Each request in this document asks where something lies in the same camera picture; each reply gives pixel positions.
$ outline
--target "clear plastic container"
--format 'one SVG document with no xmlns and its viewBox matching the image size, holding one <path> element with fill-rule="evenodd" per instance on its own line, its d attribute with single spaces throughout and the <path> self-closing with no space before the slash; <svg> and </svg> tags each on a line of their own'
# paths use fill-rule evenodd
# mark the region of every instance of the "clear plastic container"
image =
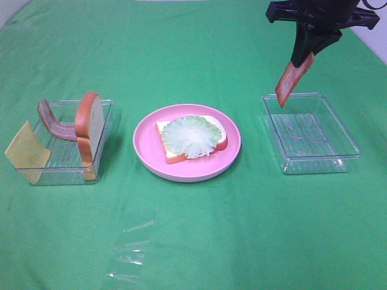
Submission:
<svg viewBox="0 0 387 290">
<path fill-rule="evenodd" d="M 292 94 L 281 108 L 262 97 L 265 124 L 285 174 L 347 172 L 362 151 L 320 93 Z"/>
<path fill-rule="evenodd" d="M 80 100 L 55 101 L 50 103 L 55 117 L 63 124 L 73 124 Z M 102 130 L 93 163 L 82 167 L 80 153 L 76 141 L 63 140 L 50 134 L 41 120 L 35 125 L 34 133 L 40 142 L 51 150 L 50 159 L 43 168 L 15 168 L 19 173 L 41 173 L 37 183 L 30 185 L 64 185 L 64 184 L 92 184 L 99 180 L 99 165 L 105 141 L 108 139 L 112 126 L 111 100 L 102 100 L 105 124 Z M 85 180 L 83 173 L 95 170 L 95 180 Z"/>
</svg>

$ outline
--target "green cloth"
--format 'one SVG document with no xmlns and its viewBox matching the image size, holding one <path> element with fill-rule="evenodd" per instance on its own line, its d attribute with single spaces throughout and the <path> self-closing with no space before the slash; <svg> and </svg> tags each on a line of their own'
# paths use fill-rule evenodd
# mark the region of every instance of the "green cloth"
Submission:
<svg viewBox="0 0 387 290">
<path fill-rule="evenodd" d="M 32 187 L 0 157 L 0 288 L 103 289 L 128 211 L 155 210 L 139 289 L 387 289 L 386 65 L 351 30 L 295 92 L 323 93 L 363 150 L 348 173 L 285 175 L 263 123 L 295 24 L 269 1 L 33 0 L 0 30 L 0 148 L 48 101 L 112 99 L 93 185 Z M 242 149 L 208 181 L 162 179 L 132 135 L 152 111 L 208 105 Z"/>
</svg>

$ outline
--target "bread slice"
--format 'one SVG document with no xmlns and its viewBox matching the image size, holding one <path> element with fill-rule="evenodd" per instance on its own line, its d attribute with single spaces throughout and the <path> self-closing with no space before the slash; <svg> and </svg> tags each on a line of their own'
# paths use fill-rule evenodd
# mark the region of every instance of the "bread slice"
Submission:
<svg viewBox="0 0 387 290">
<path fill-rule="evenodd" d="M 96 92 L 87 92 L 80 102 L 74 122 L 82 166 L 93 163 L 103 129 L 103 107 Z M 95 180 L 95 169 L 85 171 L 83 178 Z"/>
<path fill-rule="evenodd" d="M 205 118 L 209 123 L 211 123 L 211 124 L 215 125 L 216 127 L 218 127 L 220 129 L 221 133 L 222 133 L 222 137 L 218 141 L 218 145 L 216 146 L 216 148 L 212 152 L 212 154 L 214 152 L 216 152 L 216 151 L 224 150 L 227 147 L 227 133 L 226 133 L 226 130 L 224 129 L 223 125 L 220 123 L 220 121 L 218 119 L 216 119 L 213 116 L 201 115 L 200 117 Z M 163 129 L 170 122 L 171 121 L 156 122 L 156 130 L 158 132 L 158 136 L 160 137 L 160 141 L 161 141 L 161 143 L 163 145 L 163 149 L 164 149 L 164 152 L 165 152 L 165 157 L 166 157 L 167 164 L 173 164 L 173 163 L 181 162 L 181 161 L 184 161 L 184 160 L 188 159 L 185 156 L 185 154 L 177 155 L 177 154 L 174 154 L 173 152 L 167 150 L 167 148 L 165 147 L 165 145 L 163 143 L 163 137 L 162 137 Z"/>
</svg>

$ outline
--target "black cable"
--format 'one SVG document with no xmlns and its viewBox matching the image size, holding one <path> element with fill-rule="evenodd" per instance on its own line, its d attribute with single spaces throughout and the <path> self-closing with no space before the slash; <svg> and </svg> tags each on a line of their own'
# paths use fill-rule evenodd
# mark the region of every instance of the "black cable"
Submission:
<svg viewBox="0 0 387 290">
<path fill-rule="evenodd" d="M 365 5 L 365 7 L 367 7 L 368 9 L 372 9 L 372 10 L 379 10 L 379 9 L 385 8 L 387 6 L 387 2 L 386 2 L 386 4 L 384 4 L 384 5 L 380 6 L 380 7 L 373 7 L 373 6 L 371 6 L 368 3 L 368 0 L 363 0 L 363 3 Z"/>
</svg>

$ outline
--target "toy bread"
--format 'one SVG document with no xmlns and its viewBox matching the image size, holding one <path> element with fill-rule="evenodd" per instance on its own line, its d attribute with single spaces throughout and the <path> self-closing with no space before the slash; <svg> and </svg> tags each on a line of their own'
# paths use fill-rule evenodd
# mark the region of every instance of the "toy bread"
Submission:
<svg viewBox="0 0 387 290">
<path fill-rule="evenodd" d="M 103 124 L 101 98 L 96 92 L 87 92 L 78 106 L 74 122 L 82 166 L 87 167 L 93 163 L 102 134 Z M 96 178 L 94 169 L 84 172 L 83 178 L 94 180 Z"/>
<path fill-rule="evenodd" d="M 209 115 L 159 121 L 156 130 L 168 164 L 208 156 L 227 146 L 226 130 L 218 119 Z"/>
</svg>

